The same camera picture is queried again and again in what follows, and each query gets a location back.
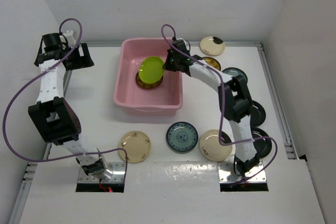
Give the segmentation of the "blue patterned plate front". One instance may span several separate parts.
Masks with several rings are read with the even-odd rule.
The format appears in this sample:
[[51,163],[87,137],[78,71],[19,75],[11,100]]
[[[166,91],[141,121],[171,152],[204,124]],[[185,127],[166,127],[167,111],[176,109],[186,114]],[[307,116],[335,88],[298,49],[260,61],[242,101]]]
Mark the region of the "blue patterned plate front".
[[172,124],[165,136],[168,147],[179,154],[191,152],[198,143],[198,132],[188,122],[176,122]]

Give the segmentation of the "cream plate black spot front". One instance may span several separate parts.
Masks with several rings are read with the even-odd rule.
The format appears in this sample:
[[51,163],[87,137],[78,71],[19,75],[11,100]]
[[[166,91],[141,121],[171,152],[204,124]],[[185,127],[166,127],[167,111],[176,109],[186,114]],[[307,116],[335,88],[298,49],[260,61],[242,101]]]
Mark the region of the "cream plate black spot front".
[[227,160],[233,151],[233,146],[223,146],[219,143],[219,130],[208,130],[199,141],[202,154],[209,160],[222,162]]

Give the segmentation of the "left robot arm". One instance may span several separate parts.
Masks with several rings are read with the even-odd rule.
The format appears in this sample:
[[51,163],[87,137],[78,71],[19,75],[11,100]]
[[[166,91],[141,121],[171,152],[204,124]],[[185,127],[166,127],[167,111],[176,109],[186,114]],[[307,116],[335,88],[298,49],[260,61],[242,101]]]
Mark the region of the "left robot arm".
[[34,64],[43,74],[40,92],[28,114],[47,143],[67,149],[87,176],[104,180],[107,165],[98,149],[80,139],[79,118],[64,98],[67,71],[92,67],[87,44],[76,45],[74,31],[43,35]]

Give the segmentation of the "cream floral plate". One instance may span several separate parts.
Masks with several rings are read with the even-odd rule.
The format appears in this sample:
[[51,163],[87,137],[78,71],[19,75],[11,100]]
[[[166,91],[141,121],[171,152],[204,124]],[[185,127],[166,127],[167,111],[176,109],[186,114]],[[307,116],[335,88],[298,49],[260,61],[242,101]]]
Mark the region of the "cream floral plate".
[[122,148],[127,152],[129,163],[136,164],[149,157],[151,141],[144,132],[131,131],[121,138],[118,148]]

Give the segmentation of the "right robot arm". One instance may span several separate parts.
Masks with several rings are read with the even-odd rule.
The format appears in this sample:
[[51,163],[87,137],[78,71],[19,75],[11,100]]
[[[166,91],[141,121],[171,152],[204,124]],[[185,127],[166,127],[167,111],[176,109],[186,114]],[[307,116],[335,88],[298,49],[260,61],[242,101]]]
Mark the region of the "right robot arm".
[[185,41],[173,37],[163,68],[179,71],[207,84],[218,94],[221,121],[226,119],[233,133],[235,145],[234,172],[243,177],[259,163],[250,126],[252,99],[244,77],[225,74],[207,64],[200,56],[191,56]]

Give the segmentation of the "cream plate black spot back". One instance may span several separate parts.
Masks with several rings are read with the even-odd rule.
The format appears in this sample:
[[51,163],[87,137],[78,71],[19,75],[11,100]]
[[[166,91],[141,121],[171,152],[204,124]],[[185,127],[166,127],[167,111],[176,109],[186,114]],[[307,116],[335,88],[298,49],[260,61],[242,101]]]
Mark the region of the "cream plate black spot back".
[[207,55],[219,56],[221,55],[226,46],[222,39],[215,36],[208,36],[200,41],[200,49]]

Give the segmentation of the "cream plate black spot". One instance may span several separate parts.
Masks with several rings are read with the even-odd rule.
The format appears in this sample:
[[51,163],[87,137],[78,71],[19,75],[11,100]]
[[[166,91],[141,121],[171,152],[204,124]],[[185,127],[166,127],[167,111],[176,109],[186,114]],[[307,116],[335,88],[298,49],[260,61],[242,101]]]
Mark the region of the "cream plate black spot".
[[215,36],[208,36],[200,41],[200,49],[207,55],[219,56],[221,55],[226,46],[222,39]]
[[209,160],[222,162],[227,160],[233,151],[233,146],[223,146],[219,143],[219,130],[208,130],[199,141],[202,154]]

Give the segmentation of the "yellow patterned plate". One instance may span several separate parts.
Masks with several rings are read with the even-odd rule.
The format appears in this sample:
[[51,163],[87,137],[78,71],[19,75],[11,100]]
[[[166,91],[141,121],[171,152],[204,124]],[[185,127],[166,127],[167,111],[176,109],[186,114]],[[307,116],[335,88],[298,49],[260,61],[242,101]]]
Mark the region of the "yellow patterned plate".
[[140,88],[150,90],[150,89],[157,88],[162,83],[163,77],[161,77],[155,83],[145,83],[140,79],[139,74],[137,73],[136,76],[135,76],[135,81]]
[[203,57],[202,61],[205,65],[211,66],[212,68],[221,71],[221,64],[213,57]]

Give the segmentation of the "lime green plate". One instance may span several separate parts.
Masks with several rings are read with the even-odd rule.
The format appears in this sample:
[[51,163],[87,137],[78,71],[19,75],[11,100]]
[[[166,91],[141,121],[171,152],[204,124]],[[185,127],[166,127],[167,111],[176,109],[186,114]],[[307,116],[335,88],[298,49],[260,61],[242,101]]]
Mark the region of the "lime green plate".
[[160,57],[147,57],[139,67],[138,74],[140,79],[145,83],[157,82],[164,75],[163,65],[164,62]]

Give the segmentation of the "blue patterned plate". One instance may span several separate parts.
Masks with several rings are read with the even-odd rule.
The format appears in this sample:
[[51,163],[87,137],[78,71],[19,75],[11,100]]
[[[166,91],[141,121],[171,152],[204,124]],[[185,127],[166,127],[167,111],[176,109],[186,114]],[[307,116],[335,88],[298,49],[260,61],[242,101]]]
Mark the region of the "blue patterned plate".
[[188,122],[176,122],[172,124],[165,136],[168,147],[179,154],[191,152],[198,143],[198,132]]
[[230,76],[236,77],[238,75],[244,77],[245,81],[248,82],[248,77],[245,74],[245,72],[239,68],[235,68],[235,67],[228,67],[225,68],[224,70],[222,70],[223,73],[228,74]]

